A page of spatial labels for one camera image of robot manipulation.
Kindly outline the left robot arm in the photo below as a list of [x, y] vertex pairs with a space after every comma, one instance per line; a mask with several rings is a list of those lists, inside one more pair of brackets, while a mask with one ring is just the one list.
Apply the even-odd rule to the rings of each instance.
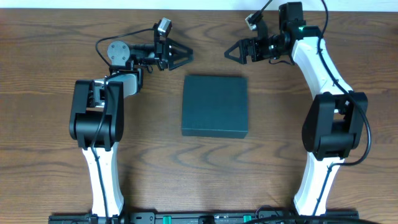
[[70, 115], [70, 136], [87, 161], [93, 206], [91, 218], [111, 222], [123, 212], [119, 185], [118, 146], [124, 132], [124, 99], [143, 86], [144, 71], [173, 70], [193, 61], [193, 50], [170, 38], [151, 44], [114, 41], [107, 49], [109, 75], [75, 83]]

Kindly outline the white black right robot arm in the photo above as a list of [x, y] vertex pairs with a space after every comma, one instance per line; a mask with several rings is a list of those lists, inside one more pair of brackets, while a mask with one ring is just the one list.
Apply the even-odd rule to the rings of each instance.
[[276, 64], [286, 55], [303, 73], [313, 101], [302, 126], [307, 161], [293, 202], [297, 215], [323, 216], [338, 169], [362, 163], [370, 152], [368, 98], [343, 80], [327, 52], [325, 29], [307, 24], [301, 2], [279, 6], [276, 35], [268, 34], [262, 13], [258, 10], [245, 19], [257, 37], [237, 41], [224, 56], [240, 64], [248, 57]]

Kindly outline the dark green box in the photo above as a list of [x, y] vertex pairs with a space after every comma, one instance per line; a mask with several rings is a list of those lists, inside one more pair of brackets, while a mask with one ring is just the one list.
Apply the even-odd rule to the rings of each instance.
[[244, 77], [187, 75], [182, 135], [243, 139], [248, 133], [248, 81]]

